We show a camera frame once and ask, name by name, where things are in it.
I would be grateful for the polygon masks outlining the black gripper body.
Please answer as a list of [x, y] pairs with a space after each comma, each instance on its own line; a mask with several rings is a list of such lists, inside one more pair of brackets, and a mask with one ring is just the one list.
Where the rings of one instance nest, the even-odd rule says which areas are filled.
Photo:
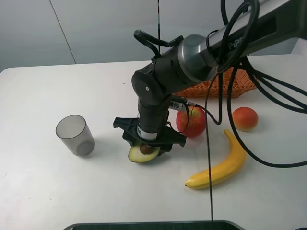
[[184, 147], [186, 144], [187, 138], [168, 126], [164, 127], [162, 133], [156, 135], [155, 139], [143, 139], [142, 135], [149, 137], [154, 136], [155, 133], [146, 133], [142, 131], [138, 124], [138, 118], [116, 117], [113, 122], [113, 127], [121, 128], [124, 131], [122, 138], [131, 146], [135, 146], [137, 142], [140, 142], [151, 147], [160, 147], [158, 156], [161, 156], [163, 153], [170, 152], [173, 144], [179, 144], [181, 147]]

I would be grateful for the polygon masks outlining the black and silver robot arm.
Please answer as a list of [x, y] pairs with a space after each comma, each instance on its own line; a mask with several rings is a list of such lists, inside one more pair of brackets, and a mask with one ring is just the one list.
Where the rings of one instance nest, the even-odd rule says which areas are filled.
[[154, 52], [152, 61], [131, 79], [138, 96], [138, 116], [113, 123], [123, 130], [131, 146], [139, 143], [169, 152], [186, 138], [167, 126], [172, 95], [208, 81], [242, 57], [284, 40], [307, 37], [307, 3], [304, 0], [244, 1], [222, 29], [208, 36], [192, 34], [172, 41], [159, 40], [142, 30], [134, 37]]

